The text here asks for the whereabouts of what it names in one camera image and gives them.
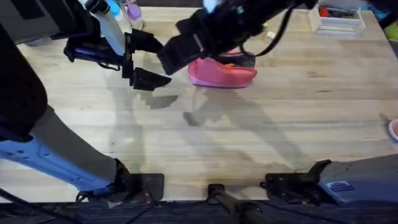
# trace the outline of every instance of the wood grain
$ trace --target wood grain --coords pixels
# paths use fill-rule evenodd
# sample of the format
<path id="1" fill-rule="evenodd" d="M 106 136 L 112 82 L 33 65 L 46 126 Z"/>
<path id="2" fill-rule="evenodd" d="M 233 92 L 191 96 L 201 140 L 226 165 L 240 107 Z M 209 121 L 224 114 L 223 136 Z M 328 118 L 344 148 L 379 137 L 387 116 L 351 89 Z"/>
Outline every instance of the wood grain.
<path id="1" fill-rule="evenodd" d="M 195 9 L 143 8 L 146 31 L 165 43 Z M 315 161 L 352 161 L 398 153 L 386 121 L 398 118 L 398 66 L 371 12 L 357 37 L 311 33 L 295 11 L 280 45 L 257 60 L 253 85 L 199 88 L 186 69 L 153 93 L 136 91 L 120 72 L 70 63 L 64 40 L 20 46 L 69 127 L 131 172 L 166 176 L 165 200 L 197 200 L 210 183 L 240 198 L 265 198 L 266 173 L 306 170 Z M 276 31 L 282 16 L 269 22 Z M 245 46 L 259 52 L 265 35 Z M 164 73 L 154 54 L 135 66 Z M 0 161 L 0 186 L 31 202 L 72 201 L 76 190 L 27 167 Z"/>

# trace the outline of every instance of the metal bracket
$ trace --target metal bracket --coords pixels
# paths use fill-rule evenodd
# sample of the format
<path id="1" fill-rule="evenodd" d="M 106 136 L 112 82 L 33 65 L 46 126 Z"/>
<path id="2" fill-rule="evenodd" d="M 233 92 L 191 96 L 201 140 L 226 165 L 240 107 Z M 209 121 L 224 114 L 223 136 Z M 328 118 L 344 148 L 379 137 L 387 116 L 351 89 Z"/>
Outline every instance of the metal bracket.
<path id="1" fill-rule="evenodd" d="M 76 202 L 87 198 L 91 203 L 100 203 L 108 207 L 119 203 L 155 203 L 162 200 L 164 194 L 163 174 L 130 174 L 118 159 L 116 177 L 112 184 L 104 189 L 91 192 L 79 192 Z"/>
<path id="2" fill-rule="evenodd" d="M 131 54 L 136 50 L 157 53 L 163 45 L 154 37 L 153 34 L 132 29 L 131 34 L 124 33 L 125 53 L 123 60 L 122 77 L 129 79 L 129 85 L 135 90 L 154 91 L 158 87 L 169 84 L 172 79 L 156 73 L 147 71 L 143 68 L 134 68 Z"/>
<path id="3" fill-rule="evenodd" d="M 266 174 L 260 186 L 267 190 L 270 199 L 279 198 L 287 203 L 337 204 L 336 200 L 319 187 L 320 174 L 330 160 L 317 162 L 308 173 Z"/>

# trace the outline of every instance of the black cable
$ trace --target black cable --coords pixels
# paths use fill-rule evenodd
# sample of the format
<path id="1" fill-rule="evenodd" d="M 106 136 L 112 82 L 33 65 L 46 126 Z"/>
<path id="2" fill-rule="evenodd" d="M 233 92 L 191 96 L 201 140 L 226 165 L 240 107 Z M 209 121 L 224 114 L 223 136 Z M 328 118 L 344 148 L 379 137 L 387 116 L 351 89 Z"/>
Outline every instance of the black cable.
<path id="1" fill-rule="evenodd" d="M 293 213 L 293 214 L 296 214 L 296 215 L 301 215 L 301 216 L 304 216 L 304 217 L 307 217 L 307 218 L 312 218 L 312 219 L 316 219 L 316 220 L 323 220 L 323 221 L 327 221 L 327 222 L 330 222 L 330 223 L 336 223 L 336 224 L 349 224 L 349 223 L 346 223 L 346 222 L 343 222 L 343 221 L 339 221 L 339 220 L 335 220 L 335 219 L 332 219 L 332 218 L 326 218 L 326 217 L 321 217 L 321 216 L 318 216 L 318 215 L 312 215 L 312 214 L 309 214 L 309 213 L 299 212 L 297 210 L 291 210 L 291 209 L 288 209 L 288 208 L 282 208 L 282 207 L 280 207 L 278 205 L 273 205 L 273 204 L 265 202 L 265 201 L 260 201 L 260 203 L 262 203 L 264 205 L 267 205 L 268 207 L 274 208 L 276 210 L 289 212 L 289 213 Z"/>
<path id="2" fill-rule="evenodd" d="M 78 196 L 76 196 L 75 203 L 73 203 L 72 205 L 69 205 L 69 204 L 65 204 L 65 205 L 61 205 L 61 206 L 59 206 L 59 205 L 54 205 L 54 206 L 53 206 L 51 209 L 49 209 L 49 210 L 50 210 L 50 211 L 53 211 L 53 212 L 58 212 L 58 213 L 59 213 L 60 211 L 66 209 L 66 208 L 68 208 L 68 207 L 78 205 L 80 202 L 82 202 L 84 199 L 87 198 L 87 196 L 83 196 L 83 197 L 79 197 L 79 196 L 82 196 L 82 195 L 80 195 L 80 193 L 79 193 Z M 39 216 L 39 215 L 40 215 L 40 213 L 34 213 L 33 211 L 31 211 L 29 214 L 14 213 L 14 212 L 7 211 L 7 216 L 8 216 L 9 218 L 37 217 L 37 216 Z"/>
<path id="3" fill-rule="evenodd" d="M 42 222 L 39 222 L 39 223 L 36 223 L 36 224 L 45 224 L 45 223 L 49 223 L 49 222 L 52 222 L 52 221 L 55 221 L 55 220 L 58 220 L 58 218 L 51 218 L 49 220 L 42 221 Z"/>
<path id="4" fill-rule="evenodd" d="M 166 206 L 168 206 L 168 207 L 174 207 L 174 208 L 177 208 L 177 207 L 195 207 L 195 206 L 198 206 L 198 205 L 203 205 L 203 204 L 206 204 L 206 203 L 208 203 L 208 198 L 206 199 L 206 200 L 202 200 L 202 201 L 195 201 L 195 202 L 192 202 L 192 203 L 187 203 L 187 202 L 176 202 L 176 201 L 174 201 L 174 202 L 167 202 L 166 203 Z"/>
<path id="5" fill-rule="evenodd" d="M 20 206 L 23 206 L 23 207 L 38 211 L 38 212 L 43 213 L 45 215 L 48 215 L 50 217 L 61 218 L 61 219 L 64 219 L 64 220 L 66 220 L 66 221 L 68 221 L 70 223 L 74 223 L 74 224 L 82 224 L 82 222 L 74 220 L 71 217 L 68 217 L 66 215 L 62 215 L 62 214 L 59 214 L 59 213 L 56 213 L 56 212 L 53 212 L 53 211 L 48 211 L 48 210 L 46 210 L 46 209 L 44 209 L 44 208 L 42 208 L 42 207 L 40 207 L 38 205 L 34 205 L 33 203 L 27 202 L 27 201 L 25 201 L 25 200 L 23 200 L 23 199 L 21 199 L 19 197 L 16 197 L 13 194 L 10 194 L 9 192 L 6 192 L 5 190 L 3 190 L 1 188 L 0 188 L 0 197 L 3 197 L 6 200 L 8 200 L 10 202 L 13 202 L 13 203 L 15 203 L 17 205 L 20 205 Z"/>
<path id="6" fill-rule="evenodd" d="M 142 212 L 138 213 L 138 215 L 136 215 L 134 218 L 130 219 L 128 222 L 126 222 L 125 224 L 131 224 L 134 221 L 136 221 L 137 219 L 139 219 L 139 217 L 143 216 L 143 214 L 147 213 L 149 210 L 153 209 L 155 207 L 155 200 L 152 196 L 152 192 L 149 189 L 144 189 L 144 191 L 146 191 L 149 195 L 149 200 L 150 200 L 150 204 L 151 206 L 145 210 L 143 210 Z"/>
<path id="7" fill-rule="evenodd" d="M 264 56 L 264 55 L 268 54 L 271 50 L 273 50 L 273 49 L 275 48 L 275 46 L 279 43 L 279 41 L 281 40 L 281 38 L 282 38 L 283 35 L 285 34 L 285 31 L 286 31 L 287 25 L 289 24 L 289 20 L 290 20 L 290 17 L 291 17 L 291 15 L 292 15 L 292 13 L 293 13 L 293 10 L 294 10 L 296 7 L 298 7 L 299 5 L 300 5 L 300 4 L 295 4 L 295 5 L 291 6 L 291 7 L 286 11 L 286 13 L 285 13 L 285 15 L 284 15 L 284 18 L 283 18 L 283 20 L 282 20 L 282 23 L 280 24 L 278 33 L 276 33 L 275 38 L 274 38 L 274 39 L 272 40 L 272 42 L 268 45 L 267 48 L 265 48 L 265 49 L 264 49 L 262 52 L 260 52 L 259 54 L 255 55 L 255 57 Z M 240 50 L 244 55 L 246 55 L 246 56 L 248 56 L 248 57 L 252 57 L 252 55 L 244 49 L 243 44 L 241 44 L 241 45 L 239 46 L 239 50 Z"/>
<path id="8" fill-rule="evenodd" d="M 131 224 L 132 222 L 136 221 L 139 217 L 141 217 L 143 214 L 147 213 L 149 210 L 153 209 L 155 206 L 152 205 L 151 207 L 143 210 L 140 212 L 138 215 L 136 215 L 134 218 L 130 219 L 130 221 L 126 222 L 126 224 Z"/>
<path id="9" fill-rule="evenodd" d="M 6 212 L 6 214 L 4 214 L 4 216 L 8 217 L 8 218 L 35 217 L 35 216 L 39 215 L 39 214 L 34 213 L 32 211 L 30 211 L 30 213 L 17 213 L 16 211 L 13 211 L 13 210 L 11 210 L 11 211 L 10 210 L 6 210 L 5 212 Z"/>

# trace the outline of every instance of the orange object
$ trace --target orange object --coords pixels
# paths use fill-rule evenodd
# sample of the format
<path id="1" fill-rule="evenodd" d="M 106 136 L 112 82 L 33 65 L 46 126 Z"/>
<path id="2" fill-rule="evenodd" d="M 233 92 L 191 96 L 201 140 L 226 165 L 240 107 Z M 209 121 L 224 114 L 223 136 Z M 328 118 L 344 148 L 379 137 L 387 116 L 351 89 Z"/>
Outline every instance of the orange object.
<path id="1" fill-rule="evenodd" d="M 327 10 L 325 7 L 320 7 L 319 8 L 319 16 L 329 17 L 329 10 Z"/>

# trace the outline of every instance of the pink fabric pouch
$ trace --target pink fabric pouch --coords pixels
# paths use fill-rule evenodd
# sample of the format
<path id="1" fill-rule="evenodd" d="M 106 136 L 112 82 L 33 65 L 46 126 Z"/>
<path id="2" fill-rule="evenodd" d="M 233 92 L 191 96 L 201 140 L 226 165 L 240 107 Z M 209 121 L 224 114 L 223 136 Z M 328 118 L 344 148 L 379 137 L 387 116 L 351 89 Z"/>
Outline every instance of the pink fabric pouch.
<path id="1" fill-rule="evenodd" d="M 196 59 L 188 66 L 192 84 L 217 88 L 245 88 L 257 75 L 254 56 L 228 52 L 217 58 Z"/>

